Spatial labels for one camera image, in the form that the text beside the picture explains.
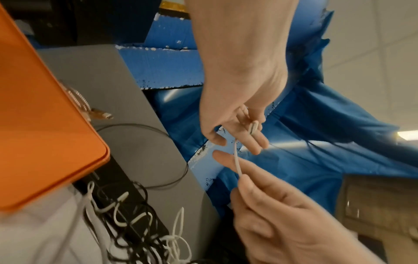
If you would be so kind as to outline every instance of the orange case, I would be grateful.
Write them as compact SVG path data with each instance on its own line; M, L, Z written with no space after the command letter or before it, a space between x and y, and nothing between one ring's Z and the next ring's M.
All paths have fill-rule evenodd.
M83 177L109 155L0 5L0 211Z

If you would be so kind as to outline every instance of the gray table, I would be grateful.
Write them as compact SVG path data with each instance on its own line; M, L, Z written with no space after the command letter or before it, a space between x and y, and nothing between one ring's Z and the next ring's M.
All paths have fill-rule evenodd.
M114 115L112 124L140 123L164 130L113 45L39 50L57 79L80 91L92 107ZM95 125L108 121L95 122ZM186 162L173 141L136 127L114 127L100 133L124 172L144 186L163 184L180 177ZM183 238L192 248L193 259L201 258L219 216L195 176L172 188L149 191L149 203L171 232L177 211L184 207Z

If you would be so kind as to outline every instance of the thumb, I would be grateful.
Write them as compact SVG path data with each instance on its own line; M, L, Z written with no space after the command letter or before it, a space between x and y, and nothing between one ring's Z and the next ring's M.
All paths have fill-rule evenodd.
M248 115L251 121L257 120L260 123L266 121L266 116L264 115L265 107L262 108L248 108Z
M238 190L246 205L272 224L293 223L293 208L261 191L246 174L238 180Z

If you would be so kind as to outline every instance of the black power strip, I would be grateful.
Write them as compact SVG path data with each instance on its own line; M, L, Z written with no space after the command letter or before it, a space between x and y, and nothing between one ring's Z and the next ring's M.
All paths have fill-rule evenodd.
M108 163L95 170L93 173L85 176L84 178L76 181L73 185L82 193L87 193L87 184L94 182L93 198L96 201L99 208L104 208L116 201L123 193L128 192L129 196L120 203L118 221L130 222L136 216L146 212L146 206L140 205L144 202L144 197L131 182L116 160L111 156ZM113 220L113 212L111 209L105 213L105 218L108 223L118 232L124 231L123 227L119 227ZM153 214L153 217L157 221L153 221L150 230L150 235L164 236L168 235L169 231L160 221L157 215ZM149 219L143 217L133 225L128 225L127 230L123 238L133 244L141 243L141 238L146 229L148 229Z

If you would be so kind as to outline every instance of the hand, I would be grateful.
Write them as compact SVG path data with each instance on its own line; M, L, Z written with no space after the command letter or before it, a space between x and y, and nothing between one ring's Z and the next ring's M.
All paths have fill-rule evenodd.
M200 127L211 142L226 145L214 131L222 125L252 154L268 147L262 133L252 137L247 130L252 121L265 121L266 106L286 85L286 44L297 4L298 0L186 0L205 71Z
M236 172L233 155L213 157ZM335 218L301 191L239 159L243 176L231 193L234 226L251 264L382 264Z

